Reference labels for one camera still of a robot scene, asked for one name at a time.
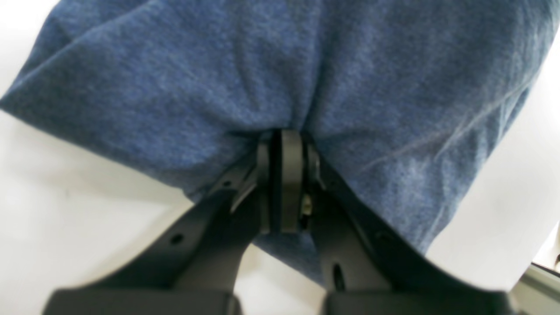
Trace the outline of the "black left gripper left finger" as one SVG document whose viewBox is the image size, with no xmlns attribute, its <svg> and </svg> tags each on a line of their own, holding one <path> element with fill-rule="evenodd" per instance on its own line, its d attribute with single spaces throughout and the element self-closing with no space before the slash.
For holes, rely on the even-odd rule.
<svg viewBox="0 0 560 315">
<path fill-rule="evenodd" d="M 270 142 L 235 163 L 212 190 L 132 261 L 74 289 L 59 289 L 45 315 L 242 315 L 234 295 L 242 256 L 271 231 Z"/>
</svg>

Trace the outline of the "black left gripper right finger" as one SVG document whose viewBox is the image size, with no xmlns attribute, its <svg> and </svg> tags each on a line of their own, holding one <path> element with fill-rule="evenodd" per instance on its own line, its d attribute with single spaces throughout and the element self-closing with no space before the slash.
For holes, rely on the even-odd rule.
<svg viewBox="0 0 560 315">
<path fill-rule="evenodd" d="M 313 240 L 324 315 L 516 315 L 502 291 L 442 271 L 369 209 L 298 131 L 280 131 L 280 231 Z"/>
</svg>

